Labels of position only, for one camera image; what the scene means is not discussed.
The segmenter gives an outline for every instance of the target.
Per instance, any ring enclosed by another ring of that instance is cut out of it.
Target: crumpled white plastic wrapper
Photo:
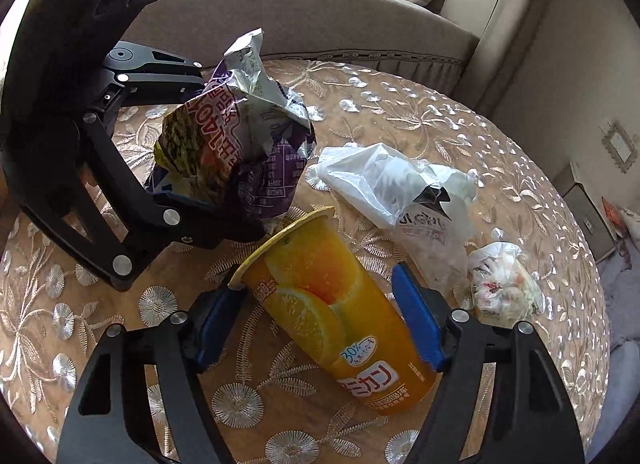
[[[518,260],[521,253],[515,244],[494,242],[469,254],[474,305],[488,323],[510,329],[544,311],[544,296]]]
[[[476,196],[471,177],[450,167],[409,159],[382,143],[327,147],[317,170],[329,187],[388,231],[431,287],[444,292],[466,279],[464,244],[474,235],[466,209]],[[440,205],[448,218],[414,203],[426,186],[447,190],[450,202]]]

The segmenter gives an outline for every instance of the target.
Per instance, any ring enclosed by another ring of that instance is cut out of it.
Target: beige sofa
[[[347,62],[409,78],[489,114],[546,0],[159,0],[124,36],[213,66],[239,35],[265,31],[265,58]]]

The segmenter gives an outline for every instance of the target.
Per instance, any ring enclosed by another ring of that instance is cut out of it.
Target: embroidered tablecloth
[[[398,76],[301,60],[267,62],[266,68],[303,94],[316,128],[316,154],[328,145],[383,141],[409,157],[451,165],[473,176],[478,199],[469,210],[476,229],[470,244],[481,247],[504,239],[524,249],[527,270],[545,295],[545,312],[534,316],[534,324],[561,373],[586,446],[607,387],[609,323],[584,236],[540,169],[485,118]],[[133,107],[119,114],[113,140],[140,180],[149,173],[162,117],[171,109]],[[334,206],[335,227],[389,293],[391,269],[405,259],[404,253],[325,186],[316,174],[317,157],[306,167],[283,223],[317,206]],[[99,189],[88,189],[110,225],[122,228]],[[141,329],[188,309],[200,292],[213,288],[253,249],[255,245],[229,241],[214,251],[176,243],[130,291],[118,293],[20,215],[1,262],[0,378],[2,393],[34,443],[55,459],[76,381],[109,324]],[[468,292],[456,289],[446,298],[462,305]],[[161,449],[179,458],[152,367],[147,380]],[[253,299],[236,322],[221,360],[200,381],[238,462],[399,464],[433,398],[432,391],[408,412],[376,415],[313,364]],[[492,383],[493,369],[485,365],[463,456],[478,450]]]

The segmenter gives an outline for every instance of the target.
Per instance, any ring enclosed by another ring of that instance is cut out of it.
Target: crumpled plastic packaging
[[[472,178],[450,167],[409,159],[383,143],[327,147],[317,173],[373,224],[388,231],[431,287],[451,290],[466,279],[464,244],[474,235],[466,213],[476,196]],[[449,202],[441,199],[442,188]]]
[[[507,329],[545,308],[540,287],[518,260],[521,253],[515,244],[494,242],[468,257],[474,305],[487,322]]]
[[[265,73],[261,45],[261,29],[239,37],[203,93],[165,117],[150,191],[239,201],[260,219],[287,212],[316,138],[300,95]]]

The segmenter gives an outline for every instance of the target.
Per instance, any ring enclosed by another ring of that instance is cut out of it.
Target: blue gripper pad
[[[436,372],[442,372],[447,363],[447,357],[442,351],[444,332],[436,323],[420,295],[420,290],[404,266],[398,264],[394,267],[391,272],[391,287],[404,321],[411,332],[418,355]],[[431,289],[425,289],[425,291],[437,293]]]

